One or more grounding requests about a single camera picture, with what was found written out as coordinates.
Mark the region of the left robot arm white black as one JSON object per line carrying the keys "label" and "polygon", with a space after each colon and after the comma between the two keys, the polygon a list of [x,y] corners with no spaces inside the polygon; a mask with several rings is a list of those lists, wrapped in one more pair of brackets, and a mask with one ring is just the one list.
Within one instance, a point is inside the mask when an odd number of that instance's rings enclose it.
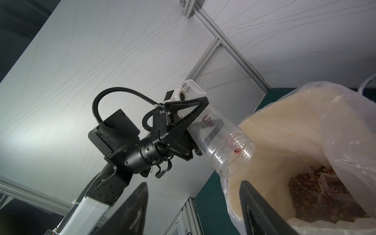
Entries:
{"label": "left robot arm white black", "polygon": [[[123,112],[117,110],[107,119],[99,113],[99,103],[108,94],[125,92],[153,105],[142,119],[148,132],[139,138],[140,130]],[[158,103],[125,87],[113,87],[99,93],[92,104],[97,126],[89,140],[103,154],[105,167],[87,184],[71,209],[53,230],[55,235],[141,235],[145,227],[148,202],[147,184],[142,183],[101,228],[97,224],[115,205],[136,174],[147,177],[151,169],[167,164],[172,158],[189,161],[202,150],[188,129],[208,107],[207,97]]]}

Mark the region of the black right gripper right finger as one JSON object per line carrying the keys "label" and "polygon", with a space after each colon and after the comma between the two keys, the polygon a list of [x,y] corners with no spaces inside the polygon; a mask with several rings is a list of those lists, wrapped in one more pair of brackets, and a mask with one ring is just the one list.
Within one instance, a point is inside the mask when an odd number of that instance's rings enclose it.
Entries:
{"label": "black right gripper right finger", "polygon": [[298,234],[248,181],[241,182],[240,202],[248,235]]}

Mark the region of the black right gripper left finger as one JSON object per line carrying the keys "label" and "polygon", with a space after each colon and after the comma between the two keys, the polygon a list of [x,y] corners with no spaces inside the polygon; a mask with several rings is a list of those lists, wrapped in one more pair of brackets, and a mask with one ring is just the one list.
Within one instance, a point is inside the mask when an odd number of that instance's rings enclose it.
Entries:
{"label": "black right gripper left finger", "polygon": [[147,183],[141,183],[95,235],[142,235],[148,204]]}

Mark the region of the cream trash bin with bag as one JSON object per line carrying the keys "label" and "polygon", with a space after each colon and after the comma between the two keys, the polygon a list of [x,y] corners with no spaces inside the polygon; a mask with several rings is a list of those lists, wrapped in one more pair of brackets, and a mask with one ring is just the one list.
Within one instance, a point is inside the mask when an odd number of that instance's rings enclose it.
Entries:
{"label": "cream trash bin with bag", "polygon": [[[246,229],[240,184],[248,181],[302,235],[373,235],[376,232],[376,102],[342,85],[307,83],[240,124],[255,143],[249,163],[222,180],[229,217]],[[354,222],[298,219],[288,181],[310,166],[330,166],[369,215]]]}

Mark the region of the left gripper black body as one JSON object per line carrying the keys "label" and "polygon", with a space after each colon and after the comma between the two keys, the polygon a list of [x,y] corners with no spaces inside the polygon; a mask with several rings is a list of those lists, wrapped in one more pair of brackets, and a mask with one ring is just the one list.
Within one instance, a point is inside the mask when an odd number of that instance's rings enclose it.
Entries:
{"label": "left gripper black body", "polygon": [[196,117],[195,112],[191,112],[184,118],[178,119],[177,122],[168,124],[166,112],[158,110],[153,114],[152,143],[160,152],[161,157],[176,155],[189,161],[193,158],[193,153],[203,155],[188,132],[188,127]]}

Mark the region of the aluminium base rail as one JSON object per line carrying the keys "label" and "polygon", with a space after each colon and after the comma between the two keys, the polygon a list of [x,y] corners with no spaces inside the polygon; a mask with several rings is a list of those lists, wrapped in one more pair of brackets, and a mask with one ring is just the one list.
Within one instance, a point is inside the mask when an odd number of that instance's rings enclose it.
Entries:
{"label": "aluminium base rail", "polygon": [[195,201],[190,197],[164,235],[204,235]]}

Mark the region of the chrome glass holder stand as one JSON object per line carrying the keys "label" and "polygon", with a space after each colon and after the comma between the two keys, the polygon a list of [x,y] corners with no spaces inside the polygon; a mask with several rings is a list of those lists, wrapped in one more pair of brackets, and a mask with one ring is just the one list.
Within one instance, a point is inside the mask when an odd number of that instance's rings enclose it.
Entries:
{"label": "chrome glass holder stand", "polygon": [[376,79],[376,73],[368,77],[357,89],[357,92],[361,95],[364,93],[364,89],[367,87],[369,83]]}

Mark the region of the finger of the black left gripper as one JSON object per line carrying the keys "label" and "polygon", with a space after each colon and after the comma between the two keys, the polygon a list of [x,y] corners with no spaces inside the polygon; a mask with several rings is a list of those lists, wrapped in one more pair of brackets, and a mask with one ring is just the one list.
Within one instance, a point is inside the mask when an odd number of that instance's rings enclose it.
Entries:
{"label": "finger of the black left gripper", "polygon": [[201,138],[202,143],[211,143],[224,127],[222,119],[202,119],[200,122],[201,130],[204,130],[204,136]]}
{"label": "finger of the black left gripper", "polygon": [[193,141],[188,128],[209,105],[207,97],[201,97],[185,101],[166,102],[164,109],[171,112],[171,127],[167,128],[163,139],[165,141]]}

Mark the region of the jar with flowers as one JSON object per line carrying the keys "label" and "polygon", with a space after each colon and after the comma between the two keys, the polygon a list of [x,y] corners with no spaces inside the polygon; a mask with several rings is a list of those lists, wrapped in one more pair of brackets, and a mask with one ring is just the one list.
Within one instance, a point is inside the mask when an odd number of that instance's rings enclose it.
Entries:
{"label": "jar with flowers", "polygon": [[[200,125],[202,119],[222,119],[224,121],[224,127],[211,143],[201,142],[201,138],[204,136],[204,130],[201,130]],[[239,173],[255,153],[255,143],[212,105],[208,105],[204,109],[188,128],[188,131],[221,178],[229,178]]]}

